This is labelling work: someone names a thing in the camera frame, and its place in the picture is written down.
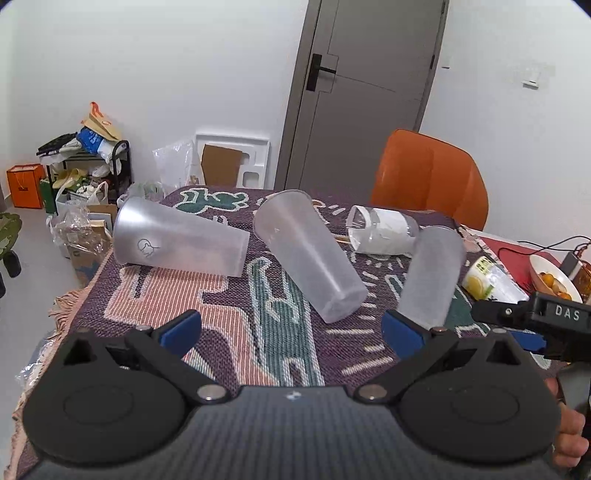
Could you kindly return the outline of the person's right hand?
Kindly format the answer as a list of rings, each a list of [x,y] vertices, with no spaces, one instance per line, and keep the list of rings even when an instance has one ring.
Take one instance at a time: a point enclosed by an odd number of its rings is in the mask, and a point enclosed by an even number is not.
[[[585,416],[558,401],[561,420],[554,440],[553,462],[560,468],[574,468],[589,448],[589,441],[582,436]]]

